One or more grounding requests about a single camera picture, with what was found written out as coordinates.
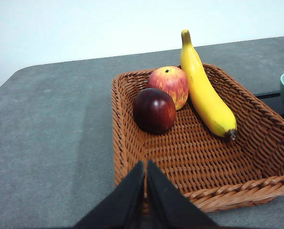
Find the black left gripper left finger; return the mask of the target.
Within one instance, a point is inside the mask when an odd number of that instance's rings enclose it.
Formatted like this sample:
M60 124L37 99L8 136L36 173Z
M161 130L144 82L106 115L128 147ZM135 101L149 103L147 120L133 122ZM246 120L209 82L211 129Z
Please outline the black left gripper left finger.
M139 161L116 189L85 215L75 229L132 229L144 200L144 167Z

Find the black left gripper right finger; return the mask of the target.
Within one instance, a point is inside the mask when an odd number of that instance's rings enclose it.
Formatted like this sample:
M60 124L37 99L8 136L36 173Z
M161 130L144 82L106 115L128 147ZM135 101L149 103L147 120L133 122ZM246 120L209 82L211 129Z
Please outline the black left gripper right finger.
M214 229L216 223L183 196L150 160L147 197L151 219L161 229Z

